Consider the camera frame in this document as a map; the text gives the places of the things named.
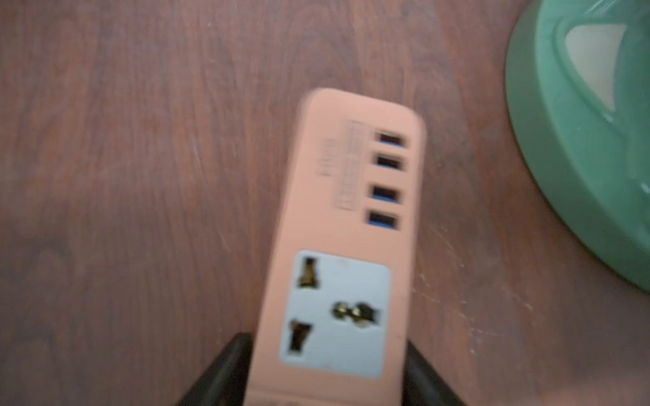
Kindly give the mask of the pink power strip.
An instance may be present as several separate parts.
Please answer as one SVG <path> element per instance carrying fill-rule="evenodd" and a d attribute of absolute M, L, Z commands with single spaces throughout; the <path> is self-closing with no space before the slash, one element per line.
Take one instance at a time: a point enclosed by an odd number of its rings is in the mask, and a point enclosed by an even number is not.
<path fill-rule="evenodd" d="M 398 405 L 427 132 L 399 104 L 300 105 L 247 405 Z"/>

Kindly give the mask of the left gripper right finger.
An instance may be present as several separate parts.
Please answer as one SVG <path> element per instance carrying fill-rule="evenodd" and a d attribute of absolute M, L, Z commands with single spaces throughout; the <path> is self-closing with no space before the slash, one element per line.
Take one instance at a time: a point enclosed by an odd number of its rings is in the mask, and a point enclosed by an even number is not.
<path fill-rule="evenodd" d="M 411 341 L 406 347 L 402 405 L 465 406 Z"/>

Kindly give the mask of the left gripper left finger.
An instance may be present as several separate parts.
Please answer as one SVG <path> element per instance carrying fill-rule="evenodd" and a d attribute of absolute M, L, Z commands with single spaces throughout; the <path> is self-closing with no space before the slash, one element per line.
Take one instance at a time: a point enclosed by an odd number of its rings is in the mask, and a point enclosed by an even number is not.
<path fill-rule="evenodd" d="M 177 405 L 243 405 L 252 349 L 252 335 L 236 333 Z"/>

